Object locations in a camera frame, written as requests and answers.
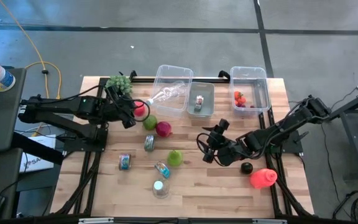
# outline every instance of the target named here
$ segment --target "green ball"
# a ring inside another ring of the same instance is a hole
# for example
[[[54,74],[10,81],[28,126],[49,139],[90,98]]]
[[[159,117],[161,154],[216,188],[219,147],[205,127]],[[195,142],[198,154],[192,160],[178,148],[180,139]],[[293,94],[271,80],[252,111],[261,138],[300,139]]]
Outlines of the green ball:
[[[157,125],[157,118],[151,114],[145,121],[143,121],[144,128],[149,131],[155,129],[156,125]]]

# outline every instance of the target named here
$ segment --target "white cardboard box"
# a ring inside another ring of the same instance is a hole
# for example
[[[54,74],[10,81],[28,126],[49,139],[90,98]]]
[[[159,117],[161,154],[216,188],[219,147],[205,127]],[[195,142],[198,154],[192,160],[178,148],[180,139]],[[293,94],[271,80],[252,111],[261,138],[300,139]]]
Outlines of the white cardboard box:
[[[36,136],[36,137],[29,137],[29,139],[36,141],[38,143],[41,143],[44,146],[51,147],[52,149],[54,149],[55,145],[56,145],[56,139],[55,139],[56,135],[51,134],[51,135],[48,135],[48,137]],[[32,172],[32,171],[37,171],[37,170],[53,168],[53,163],[45,161],[39,157],[35,157],[35,156],[27,153],[27,158],[28,158],[28,163],[27,163],[27,169],[25,170],[26,173]],[[25,158],[25,154],[23,152],[22,162],[21,162],[20,171],[19,171],[20,173],[24,172],[25,163],[26,163],[26,158]]]

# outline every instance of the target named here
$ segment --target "yellow cable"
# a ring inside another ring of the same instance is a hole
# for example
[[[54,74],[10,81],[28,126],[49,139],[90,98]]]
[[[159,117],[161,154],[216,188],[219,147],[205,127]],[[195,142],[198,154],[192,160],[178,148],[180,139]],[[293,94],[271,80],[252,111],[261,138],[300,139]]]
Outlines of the yellow cable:
[[[38,55],[38,57],[39,57],[39,59],[40,59],[40,62],[34,62],[34,63],[32,63],[32,64],[26,66],[25,68],[27,69],[27,68],[29,68],[29,67],[31,67],[31,66],[33,66],[33,65],[39,64],[39,63],[42,64],[42,68],[43,68],[44,70],[46,70],[45,64],[48,64],[48,65],[53,66],[53,67],[57,70],[57,72],[58,72],[58,74],[59,74],[59,87],[58,87],[58,90],[57,90],[56,99],[60,99],[60,89],[61,89],[61,87],[62,87],[62,73],[60,72],[59,68],[58,68],[56,65],[54,65],[54,64],[52,64],[52,63],[50,63],[50,62],[44,62],[44,60],[42,60],[42,57],[41,57],[40,52],[38,51],[37,47],[35,46],[35,44],[34,44],[33,41],[31,40],[30,36],[29,36],[29,35],[27,34],[27,32],[23,29],[23,27],[20,25],[19,21],[17,21],[17,19],[13,16],[13,14],[11,13],[11,11],[10,11],[10,10],[8,9],[8,7],[3,3],[2,0],[0,0],[0,3],[1,3],[2,6],[5,8],[5,10],[7,11],[7,13],[12,17],[12,19],[16,22],[16,24],[17,24],[17,25],[19,26],[19,28],[22,30],[22,32],[24,33],[24,35],[28,38],[28,40],[30,41],[30,43],[31,43],[31,45],[33,46],[34,50],[37,52],[37,55]],[[45,91],[47,92],[47,98],[49,98],[48,77],[47,77],[47,74],[44,74],[44,75],[45,75]],[[35,133],[32,135],[33,137],[38,135],[37,132],[39,131],[39,129],[41,128],[41,126],[42,126],[42,123],[40,123],[40,125],[39,125],[38,128],[37,128],[37,130],[36,130]]]
[[[34,63],[32,63],[32,64],[30,64],[30,65],[24,67],[24,68],[25,68],[25,69],[29,69],[31,66],[37,65],[37,64],[40,64],[40,63],[42,63],[42,62],[34,62]],[[56,99],[59,100],[59,99],[60,99],[60,89],[61,89],[61,87],[62,87],[62,73],[61,73],[60,69],[59,69],[56,65],[54,65],[53,63],[50,63],[50,62],[43,62],[43,63],[45,63],[45,64],[47,64],[47,65],[51,65],[53,68],[56,69],[57,73],[59,74],[59,87],[58,87],[58,89],[57,89],[57,96],[56,96]],[[48,75],[47,75],[47,74],[45,74],[45,90],[46,90],[46,92],[47,92],[47,98],[49,98]],[[38,135],[39,129],[41,128],[42,125],[43,125],[43,124],[40,123],[40,125],[39,125],[38,128],[37,128],[37,130],[35,130],[34,134],[32,134],[32,137],[35,137],[35,136]]]
[[[23,27],[19,24],[19,22],[17,21],[17,19],[13,16],[13,14],[10,12],[10,10],[6,7],[6,5],[3,3],[2,0],[0,0],[0,3],[2,4],[2,6],[4,6],[5,10],[7,11],[7,13],[9,13],[9,15],[12,17],[12,19],[16,22],[16,24],[19,26],[19,28],[23,31],[24,35],[28,38],[28,40],[30,41],[30,43],[32,44],[34,50],[37,52],[38,57],[40,58],[40,61],[42,63],[42,67],[44,68],[44,70],[46,70],[45,65],[44,65],[44,60],[42,60],[41,54],[38,51],[37,47],[35,46],[35,44],[33,43],[33,41],[31,40],[31,38],[29,37],[29,35],[27,34],[27,32],[23,29]]]
[[[37,64],[39,64],[39,63],[42,63],[42,62],[34,62],[34,63],[32,63],[32,64],[26,66],[25,69],[28,69],[28,68],[30,68],[31,66],[37,65]],[[58,89],[57,89],[57,96],[56,96],[56,99],[59,100],[59,99],[60,99],[60,90],[61,90],[61,88],[62,88],[62,73],[61,73],[60,69],[59,69],[56,65],[54,65],[53,63],[50,63],[50,62],[44,62],[44,63],[47,64],[47,65],[51,65],[53,68],[55,68],[56,71],[57,71],[57,73],[58,73],[58,75],[59,75],[59,87],[58,87]],[[47,98],[49,98],[48,78],[47,78],[47,75],[45,75],[45,88],[46,88],[46,91],[47,91]]]

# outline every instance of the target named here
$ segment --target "red plastic bottle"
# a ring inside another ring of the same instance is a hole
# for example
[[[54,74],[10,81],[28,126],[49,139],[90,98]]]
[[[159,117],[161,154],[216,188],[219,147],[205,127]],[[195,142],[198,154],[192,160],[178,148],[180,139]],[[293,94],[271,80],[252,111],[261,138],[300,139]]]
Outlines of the red plastic bottle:
[[[261,189],[262,187],[270,187],[276,182],[276,180],[276,172],[274,170],[266,168],[254,172],[250,178],[252,186],[254,186],[256,189]]]

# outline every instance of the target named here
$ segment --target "clear plastic bottle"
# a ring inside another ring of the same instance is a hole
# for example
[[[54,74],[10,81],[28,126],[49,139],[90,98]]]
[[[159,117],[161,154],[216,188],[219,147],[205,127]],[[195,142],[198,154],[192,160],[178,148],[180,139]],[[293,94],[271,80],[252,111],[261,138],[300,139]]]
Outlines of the clear plastic bottle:
[[[163,178],[157,179],[152,188],[155,197],[165,198],[169,194],[169,181]]]
[[[170,86],[160,89],[153,97],[148,99],[146,103],[152,105],[155,102],[170,101],[178,96],[186,93],[186,84],[183,81],[175,81]]]

